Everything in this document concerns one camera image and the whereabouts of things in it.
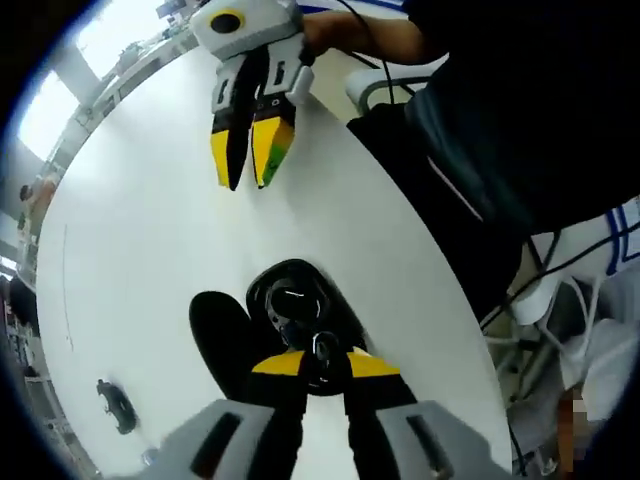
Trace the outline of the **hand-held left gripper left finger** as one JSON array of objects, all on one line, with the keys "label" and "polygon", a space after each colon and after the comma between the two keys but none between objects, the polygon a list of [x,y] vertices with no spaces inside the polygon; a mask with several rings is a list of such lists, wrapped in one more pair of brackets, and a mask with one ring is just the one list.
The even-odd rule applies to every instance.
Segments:
[{"label": "hand-held left gripper left finger", "polygon": [[302,444],[305,353],[270,357],[253,367],[241,401],[219,399],[193,427],[174,433],[145,479],[289,479]]}]

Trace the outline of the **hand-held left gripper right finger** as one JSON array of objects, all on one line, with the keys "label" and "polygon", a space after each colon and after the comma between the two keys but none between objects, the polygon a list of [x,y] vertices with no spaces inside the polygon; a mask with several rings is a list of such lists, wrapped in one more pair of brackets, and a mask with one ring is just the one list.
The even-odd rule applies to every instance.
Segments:
[{"label": "hand-held left gripper right finger", "polygon": [[504,479],[488,441],[432,400],[419,401],[398,368],[349,352],[348,439],[362,479]]}]

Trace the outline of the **person's right hand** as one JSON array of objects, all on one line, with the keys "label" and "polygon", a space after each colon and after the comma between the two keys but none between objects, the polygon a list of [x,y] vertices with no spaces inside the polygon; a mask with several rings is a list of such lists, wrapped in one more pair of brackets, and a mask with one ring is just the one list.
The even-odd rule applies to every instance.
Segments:
[{"label": "person's right hand", "polygon": [[352,53],[362,42],[359,21],[351,13],[325,11],[302,17],[306,43],[315,56],[330,49]]}]

